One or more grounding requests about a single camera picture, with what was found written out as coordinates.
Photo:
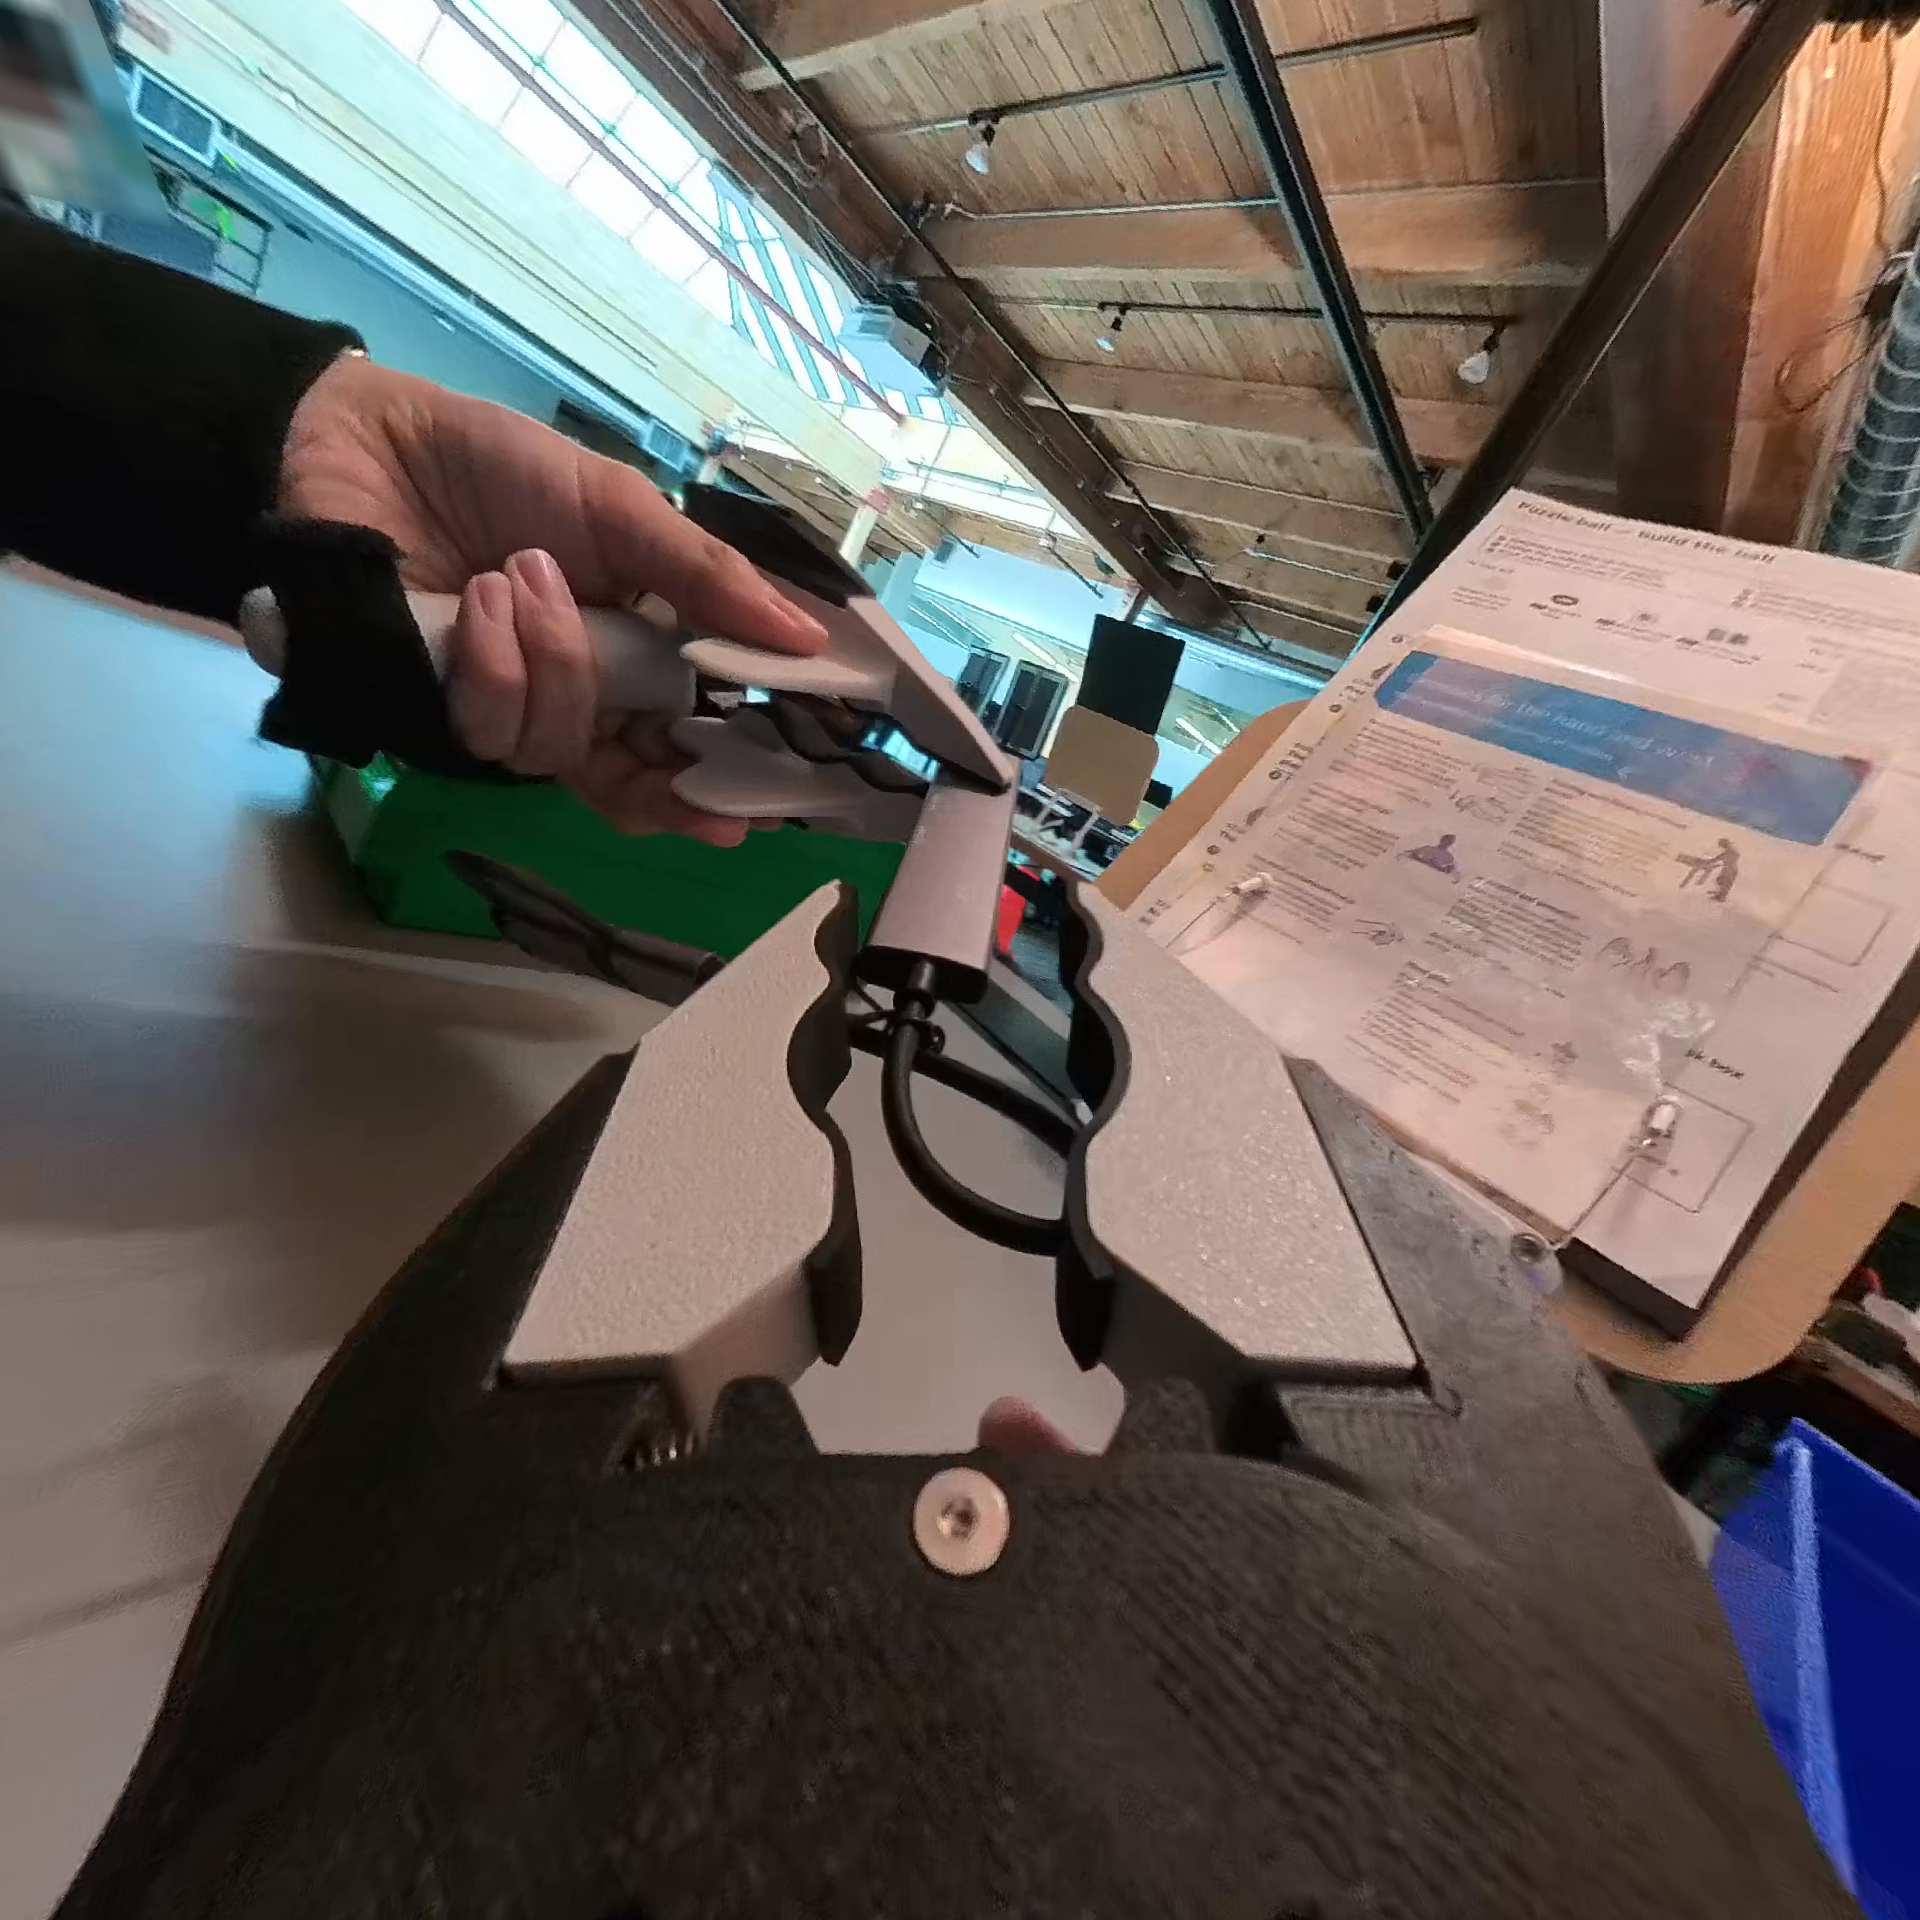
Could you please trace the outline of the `person's left forearm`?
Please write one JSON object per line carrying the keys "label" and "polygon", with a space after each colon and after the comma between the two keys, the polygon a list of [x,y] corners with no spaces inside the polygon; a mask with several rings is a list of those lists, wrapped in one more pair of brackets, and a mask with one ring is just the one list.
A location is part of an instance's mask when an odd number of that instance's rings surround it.
{"label": "person's left forearm", "polygon": [[2,549],[226,622],[290,421],[361,338],[7,210]]}

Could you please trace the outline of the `green plastic bin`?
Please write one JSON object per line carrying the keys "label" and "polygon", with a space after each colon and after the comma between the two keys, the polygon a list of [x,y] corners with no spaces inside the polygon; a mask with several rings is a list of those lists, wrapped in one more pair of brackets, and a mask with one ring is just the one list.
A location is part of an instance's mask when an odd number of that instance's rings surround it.
{"label": "green plastic bin", "polygon": [[373,910],[395,928],[491,939],[489,912],[446,862],[478,853],[533,873],[617,928],[731,958],[830,880],[869,928],[901,843],[816,827],[754,827],[738,848],[629,834],[558,784],[427,775],[384,757],[354,770],[313,757],[320,800]]}

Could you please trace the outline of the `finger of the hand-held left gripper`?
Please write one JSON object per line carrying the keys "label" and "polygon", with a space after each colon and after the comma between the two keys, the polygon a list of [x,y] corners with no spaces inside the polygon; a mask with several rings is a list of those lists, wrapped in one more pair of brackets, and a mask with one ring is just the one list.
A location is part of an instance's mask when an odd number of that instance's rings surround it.
{"label": "finger of the hand-held left gripper", "polygon": [[905,843],[928,782],[875,752],[807,759],[770,715],[690,715],[667,731],[686,766],[679,800],[722,821]]}
{"label": "finger of the hand-held left gripper", "polygon": [[992,791],[1017,784],[1017,761],[875,597],[834,603],[816,592],[789,592],[784,601],[823,626],[821,654],[789,656],[699,631],[681,645],[681,658],[709,681],[882,715],[942,768]]}

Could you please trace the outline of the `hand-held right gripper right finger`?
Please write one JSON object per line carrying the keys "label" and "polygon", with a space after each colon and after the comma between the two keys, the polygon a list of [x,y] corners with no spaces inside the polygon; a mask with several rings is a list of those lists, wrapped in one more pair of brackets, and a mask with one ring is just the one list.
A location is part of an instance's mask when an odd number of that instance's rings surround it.
{"label": "hand-held right gripper right finger", "polygon": [[1417,1351],[1289,1061],[1104,894],[1072,889],[1058,1330],[1127,1387],[1410,1385]]}

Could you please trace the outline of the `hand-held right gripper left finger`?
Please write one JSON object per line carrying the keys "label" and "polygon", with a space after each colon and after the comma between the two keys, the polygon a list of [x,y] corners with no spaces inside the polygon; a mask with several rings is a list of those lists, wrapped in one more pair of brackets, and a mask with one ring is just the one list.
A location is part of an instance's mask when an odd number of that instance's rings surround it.
{"label": "hand-held right gripper left finger", "polygon": [[501,1355],[674,1403],[837,1365],[862,1314],[848,1141],[857,898],[832,880],[635,1047]]}

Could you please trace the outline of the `white ceiling unit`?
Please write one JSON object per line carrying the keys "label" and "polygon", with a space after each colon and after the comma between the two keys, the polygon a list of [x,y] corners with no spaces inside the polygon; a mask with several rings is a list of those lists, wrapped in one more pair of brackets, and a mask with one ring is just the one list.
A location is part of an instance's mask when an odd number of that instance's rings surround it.
{"label": "white ceiling unit", "polygon": [[878,393],[926,398],[944,391],[946,359],[937,331],[889,304],[853,306],[834,341]]}

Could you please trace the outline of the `silver flexible duct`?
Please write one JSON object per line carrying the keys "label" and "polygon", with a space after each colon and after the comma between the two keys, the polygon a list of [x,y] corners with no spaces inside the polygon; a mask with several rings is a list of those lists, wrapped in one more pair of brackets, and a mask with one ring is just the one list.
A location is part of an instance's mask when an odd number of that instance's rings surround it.
{"label": "silver flexible duct", "polygon": [[1918,542],[1918,247],[1890,283],[1877,347],[1842,443],[1817,546],[1911,569]]}

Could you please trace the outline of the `white instruction sheet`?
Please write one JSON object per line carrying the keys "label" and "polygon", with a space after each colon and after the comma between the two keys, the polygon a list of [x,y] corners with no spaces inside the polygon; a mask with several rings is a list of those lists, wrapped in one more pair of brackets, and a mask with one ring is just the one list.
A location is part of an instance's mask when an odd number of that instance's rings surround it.
{"label": "white instruction sheet", "polygon": [[1570,1237],[1543,1230],[1591,1285],[1689,1333],[1854,1102],[1856,1074],[1886,1061],[1893,1008],[1915,997],[1915,578],[1513,491],[1358,647],[1301,713],[1303,743],[1232,793],[1136,919],[1200,873],[1193,846],[1253,823],[1333,702],[1365,693],[1397,645],[1433,626],[1886,754],[1863,818],[1687,1056],[1648,1150]]}

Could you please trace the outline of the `black standing panel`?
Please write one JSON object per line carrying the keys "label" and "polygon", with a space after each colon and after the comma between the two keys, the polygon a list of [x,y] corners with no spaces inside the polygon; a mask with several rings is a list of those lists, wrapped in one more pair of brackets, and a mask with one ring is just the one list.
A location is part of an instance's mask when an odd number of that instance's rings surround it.
{"label": "black standing panel", "polygon": [[1184,663],[1184,635],[1095,615],[1074,704],[1154,736]]}

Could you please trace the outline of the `tan board panel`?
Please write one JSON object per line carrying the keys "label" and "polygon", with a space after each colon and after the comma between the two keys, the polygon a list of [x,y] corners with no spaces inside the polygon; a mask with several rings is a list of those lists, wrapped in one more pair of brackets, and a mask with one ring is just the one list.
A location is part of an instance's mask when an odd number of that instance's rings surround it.
{"label": "tan board panel", "polygon": [[1045,757],[1040,786],[1051,798],[1090,809],[1115,827],[1129,825],[1157,775],[1161,741],[1104,711],[1074,704],[1063,711]]}

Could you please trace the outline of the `blue plastic bin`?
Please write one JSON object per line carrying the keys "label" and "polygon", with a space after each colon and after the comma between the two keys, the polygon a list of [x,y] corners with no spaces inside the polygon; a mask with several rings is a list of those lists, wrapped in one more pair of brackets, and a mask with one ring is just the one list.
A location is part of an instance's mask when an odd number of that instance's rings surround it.
{"label": "blue plastic bin", "polygon": [[1867,1915],[1918,1915],[1918,1502],[1792,1422],[1710,1575],[1813,1833]]}

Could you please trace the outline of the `person's left hand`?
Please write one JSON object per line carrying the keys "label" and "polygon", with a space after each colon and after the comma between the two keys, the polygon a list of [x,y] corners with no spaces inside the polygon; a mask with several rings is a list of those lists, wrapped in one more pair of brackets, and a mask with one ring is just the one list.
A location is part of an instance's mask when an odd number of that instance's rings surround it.
{"label": "person's left hand", "polygon": [[789,656],[816,656],[825,629],[640,471],[347,352],[295,409],[279,507],[370,528],[395,542],[407,585],[462,597],[443,688],[473,757],[555,779],[624,832],[750,837],[674,793],[667,720],[599,711],[583,608],[656,594],[699,633]]}

